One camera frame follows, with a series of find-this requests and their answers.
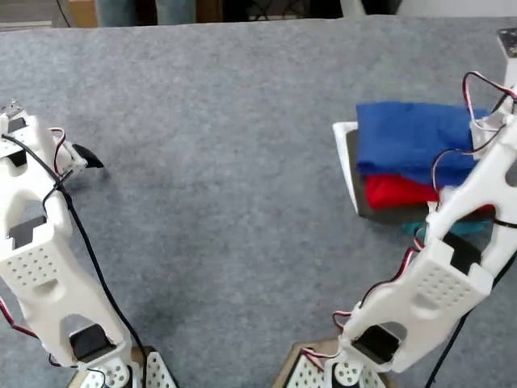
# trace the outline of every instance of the gray carpet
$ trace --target gray carpet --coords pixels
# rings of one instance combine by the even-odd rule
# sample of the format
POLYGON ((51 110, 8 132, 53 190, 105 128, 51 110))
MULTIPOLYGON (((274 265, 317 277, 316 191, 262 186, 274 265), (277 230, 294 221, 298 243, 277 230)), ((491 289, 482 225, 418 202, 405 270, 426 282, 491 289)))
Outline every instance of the gray carpet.
MULTIPOLYGON (((106 163, 70 191, 122 309, 181 387, 264 388, 293 342, 337 335, 332 311, 393 274, 411 243, 354 215, 332 123, 359 101, 461 103, 467 70, 502 81, 495 32, 515 21, 6 33, 0 96, 106 163)), ((72 245, 90 268, 77 235, 72 245)), ((471 315, 437 386, 517 386, 516 283, 513 270, 471 315)), ((68 381, 4 323, 0 343, 0 386, 68 381)), ((437 356, 398 378, 422 386, 437 356)))

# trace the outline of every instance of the teal cloth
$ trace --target teal cloth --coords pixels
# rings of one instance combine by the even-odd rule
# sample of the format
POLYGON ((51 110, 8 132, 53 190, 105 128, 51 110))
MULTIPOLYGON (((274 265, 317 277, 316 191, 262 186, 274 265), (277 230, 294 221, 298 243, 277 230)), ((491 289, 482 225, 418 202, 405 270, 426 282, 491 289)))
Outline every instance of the teal cloth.
MULTIPOLYGON (((465 236, 466 234, 480 234, 486 230, 489 223, 489 221, 457 222, 452 226, 451 232, 458 236, 465 236)), ((401 225, 401 228, 407 234, 413 234, 421 224, 421 222, 411 222, 401 225)))

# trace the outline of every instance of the blue cloth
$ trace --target blue cloth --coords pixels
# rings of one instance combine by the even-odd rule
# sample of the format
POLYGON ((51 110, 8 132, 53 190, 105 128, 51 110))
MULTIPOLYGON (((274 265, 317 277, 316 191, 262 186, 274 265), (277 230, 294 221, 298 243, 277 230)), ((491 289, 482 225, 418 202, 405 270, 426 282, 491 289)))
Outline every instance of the blue cloth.
MULTIPOLYGON (((476 117, 487 116, 484 109, 476 117)), ((362 175, 400 174, 431 184, 431 165, 448 148, 472 149, 470 116, 464 106, 433 103, 362 103, 357 105, 357 168, 362 175)), ((475 166, 471 156, 444 155, 436 172, 439 186, 462 184, 475 166)))

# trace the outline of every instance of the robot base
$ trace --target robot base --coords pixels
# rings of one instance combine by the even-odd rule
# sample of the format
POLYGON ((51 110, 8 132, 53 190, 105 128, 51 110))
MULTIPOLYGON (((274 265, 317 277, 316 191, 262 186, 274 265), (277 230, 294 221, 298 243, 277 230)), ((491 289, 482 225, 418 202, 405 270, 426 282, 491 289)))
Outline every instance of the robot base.
MULTIPOLYGON (((336 339, 325 339, 319 342, 299 342, 292 346, 282 369, 273 383, 272 388, 324 388, 323 372, 315 366, 303 353, 303 348, 310 348, 315 352, 334 354, 338 348, 336 339)), ((339 365, 334 370, 339 376, 339 365)), ((343 388, 336 381, 332 388, 343 388)), ((397 388, 394 381, 385 374, 377 374, 373 370, 364 368, 359 377, 359 383, 353 388, 397 388)))
MULTIPOLYGON (((151 347, 145 347, 145 351, 148 354, 146 388, 178 388, 160 353, 151 347)), ((132 349, 132 359, 142 367, 143 359, 138 348, 132 349)), ((113 378, 116 378, 116 375, 106 376, 106 387, 111 386, 110 380, 113 378)), ((103 380, 103 375, 98 372, 77 372, 67 388, 101 388, 103 380)))

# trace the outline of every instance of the floor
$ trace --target floor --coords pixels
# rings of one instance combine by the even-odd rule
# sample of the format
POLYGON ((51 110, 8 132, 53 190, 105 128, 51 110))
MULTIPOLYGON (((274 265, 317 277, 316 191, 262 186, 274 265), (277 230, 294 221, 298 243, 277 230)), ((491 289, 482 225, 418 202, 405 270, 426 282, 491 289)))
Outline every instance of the floor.
MULTIPOLYGON (((71 20, 67 0, 60 1, 67 19, 71 20)), ((57 0, 2 0, 0 3, 0 32, 49 27, 67 27, 57 0)))

